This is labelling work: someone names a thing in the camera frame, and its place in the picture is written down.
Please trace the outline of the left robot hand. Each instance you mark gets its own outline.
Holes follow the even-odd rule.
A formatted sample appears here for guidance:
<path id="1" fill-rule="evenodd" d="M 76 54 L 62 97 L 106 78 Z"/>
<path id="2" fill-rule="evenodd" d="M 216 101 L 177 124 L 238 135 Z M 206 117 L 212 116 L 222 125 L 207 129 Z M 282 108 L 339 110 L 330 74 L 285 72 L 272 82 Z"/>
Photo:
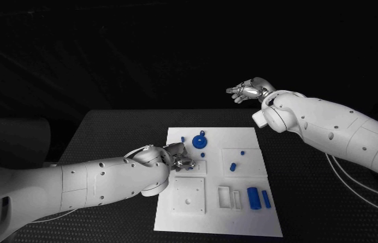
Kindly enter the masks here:
<path id="1" fill-rule="evenodd" d="M 190 159 L 183 143 L 173 143 L 163 147 L 166 151 L 164 161 L 170 171 L 190 170 L 194 167 L 194 161 Z"/>

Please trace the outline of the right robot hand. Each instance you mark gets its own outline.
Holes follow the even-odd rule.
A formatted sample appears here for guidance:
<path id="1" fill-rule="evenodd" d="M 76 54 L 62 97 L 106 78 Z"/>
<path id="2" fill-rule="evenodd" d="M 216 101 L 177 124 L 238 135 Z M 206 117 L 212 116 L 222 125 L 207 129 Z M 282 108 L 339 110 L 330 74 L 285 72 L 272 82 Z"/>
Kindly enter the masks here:
<path id="1" fill-rule="evenodd" d="M 261 77 L 254 77 L 235 87 L 226 89 L 226 93 L 231 94 L 231 98 L 236 104 L 251 99 L 262 102 L 268 94 L 274 91 L 275 88 Z"/>

